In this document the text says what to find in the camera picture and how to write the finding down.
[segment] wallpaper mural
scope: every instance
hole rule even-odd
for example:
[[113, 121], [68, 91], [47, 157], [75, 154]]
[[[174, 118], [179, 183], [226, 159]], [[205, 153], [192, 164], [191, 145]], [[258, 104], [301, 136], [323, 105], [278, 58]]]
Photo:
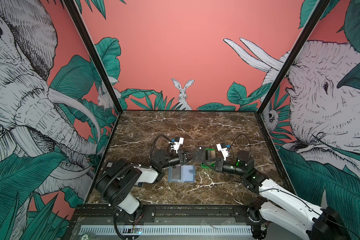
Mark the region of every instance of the wallpaper mural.
[[[303, 0], [230, 1], [76, 3], [95, 43], [101, 45], [108, 37], [120, 41], [121, 47], [115, 42], [117, 48], [97, 50], [123, 109], [256, 111], [315, 2], [301, 10]], [[286, 10], [289, 15], [280, 17]], [[238, 30], [243, 21], [251, 19], [253, 26]], [[274, 32], [259, 32], [272, 24]], [[279, 49], [266, 40], [270, 34], [280, 38], [275, 41]], [[279, 60], [240, 35], [261, 38]], [[240, 38], [252, 55], [227, 37]], [[243, 64], [235, 51], [250, 66]], [[104, 88], [98, 90], [99, 94], [105, 92]]]
[[117, 120], [97, 104], [103, 84], [58, 4], [0, 0], [0, 240], [63, 236]]
[[330, 6], [263, 119], [297, 194], [360, 237], [360, 0]]

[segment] pink wall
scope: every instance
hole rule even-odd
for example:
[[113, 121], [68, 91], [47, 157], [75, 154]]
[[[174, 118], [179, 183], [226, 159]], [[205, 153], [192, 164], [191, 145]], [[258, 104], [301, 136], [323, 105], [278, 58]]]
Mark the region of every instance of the pink wall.
[[[82, 16], [95, 43], [105, 37], [120, 41], [116, 89], [163, 90], [170, 99], [179, 93], [171, 78], [182, 86], [194, 79], [187, 102], [195, 110], [210, 102], [231, 105], [226, 93], [233, 82], [251, 93], [264, 79], [264, 72], [243, 62], [223, 39], [248, 39], [278, 59], [291, 50], [301, 31], [302, 2], [105, 0], [105, 19], [83, 1]], [[128, 109], [140, 109], [126, 101]]]

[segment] rabbit ear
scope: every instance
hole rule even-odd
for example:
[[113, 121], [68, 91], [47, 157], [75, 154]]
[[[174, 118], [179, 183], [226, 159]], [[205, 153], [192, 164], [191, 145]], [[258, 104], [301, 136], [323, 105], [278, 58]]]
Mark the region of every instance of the rabbit ear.
[[173, 82], [173, 84], [175, 85], [175, 88], [181, 90], [181, 84], [179, 83], [178, 80], [172, 78], [172, 82]]
[[189, 80], [189, 81], [185, 84], [184, 89], [189, 88], [194, 82], [195, 82], [195, 80], [193, 80], [193, 79]]

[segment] palm leaf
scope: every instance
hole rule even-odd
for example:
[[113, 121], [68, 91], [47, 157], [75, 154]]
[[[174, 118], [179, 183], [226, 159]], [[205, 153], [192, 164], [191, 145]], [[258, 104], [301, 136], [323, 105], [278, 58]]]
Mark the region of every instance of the palm leaf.
[[147, 107], [147, 106], [145, 106], [144, 104], [142, 104], [141, 102], [136, 101], [135, 99], [132, 99], [132, 98], [131, 98], [131, 101], [132, 101], [134, 104], [136, 104], [137, 106], [139, 106], [139, 107], [141, 107], [141, 108], [143, 108], [143, 109], [145, 109], [145, 110], [152, 110], [152, 109], [150, 109], [149, 107]]
[[360, 237], [360, 181], [330, 164], [306, 161], [283, 147], [278, 153], [297, 195], [320, 206], [325, 190], [328, 206], [336, 209], [345, 227]]

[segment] metal bracket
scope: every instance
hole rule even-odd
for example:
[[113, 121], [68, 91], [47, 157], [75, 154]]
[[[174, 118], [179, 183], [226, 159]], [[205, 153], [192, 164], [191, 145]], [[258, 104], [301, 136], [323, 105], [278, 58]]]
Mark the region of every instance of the metal bracket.
[[[155, 207], [143, 205], [142, 212], [143, 212], [143, 217], [139, 220], [139, 223], [155, 221], [155, 212], [156, 212]], [[116, 221], [123, 222], [123, 223], [130, 223], [127, 215], [128, 214], [125, 211], [119, 212], [119, 215], [116, 216]]]

